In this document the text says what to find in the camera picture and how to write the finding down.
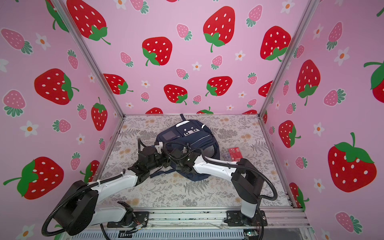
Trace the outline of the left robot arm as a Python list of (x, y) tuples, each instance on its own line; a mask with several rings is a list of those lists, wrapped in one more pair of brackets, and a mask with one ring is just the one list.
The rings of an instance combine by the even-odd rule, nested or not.
[(73, 183), (44, 222), (42, 234), (49, 237), (66, 232), (74, 236), (89, 226), (104, 223), (128, 227), (130, 233), (137, 232), (146, 221), (140, 221), (129, 204), (123, 201), (115, 206), (100, 207), (98, 204), (121, 190), (142, 184), (151, 176), (152, 170), (169, 166), (170, 160), (168, 150), (159, 146), (144, 147), (133, 166), (119, 175), (89, 183)]

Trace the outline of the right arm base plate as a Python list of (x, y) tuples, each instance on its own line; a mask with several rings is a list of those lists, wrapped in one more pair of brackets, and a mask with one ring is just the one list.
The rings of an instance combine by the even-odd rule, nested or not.
[(253, 218), (249, 218), (241, 213), (241, 211), (227, 211), (224, 223), (230, 227), (266, 227), (268, 225), (264, 211), (256, 211)]

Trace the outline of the clear plastic pencil case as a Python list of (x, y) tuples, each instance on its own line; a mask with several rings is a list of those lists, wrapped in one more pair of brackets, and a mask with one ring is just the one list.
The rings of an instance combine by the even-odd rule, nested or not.
[(229, 152), (221, 152), (221, 160), (226, 162), (232, 162), (232, 157)]

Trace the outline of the navy blue student backpack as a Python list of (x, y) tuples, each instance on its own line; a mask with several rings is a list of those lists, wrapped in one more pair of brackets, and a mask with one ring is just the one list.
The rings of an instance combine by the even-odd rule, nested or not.
[(182, 121), (157, 135), (156, 141), (162, 142), (169, 152), (178, 149), (183, 152), (200, 148), (205, 157), (219, 159), (220, 147), (212, 131), (198, 120)]

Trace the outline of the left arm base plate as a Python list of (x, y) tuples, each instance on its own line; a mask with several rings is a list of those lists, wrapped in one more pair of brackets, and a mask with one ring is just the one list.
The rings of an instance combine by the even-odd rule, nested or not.
[(127, 213), (119, 222), (108, 222), (108, 228), (145, 228), (149, 220), (150, 212), (132, 212)]

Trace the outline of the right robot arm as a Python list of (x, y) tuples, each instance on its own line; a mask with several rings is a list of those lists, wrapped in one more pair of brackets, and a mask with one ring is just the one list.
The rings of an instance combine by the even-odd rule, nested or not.
[(260, 209), (261, 191), (268, 182), (249, 160), (225, 162), (205, 157), (201, 151), (183, 153), (175, 149), (169, 154), (173, 168), (187, 179), (197, 182), (210, 176), (231, 182), (242, 199), (241, 213), (252, 219)]

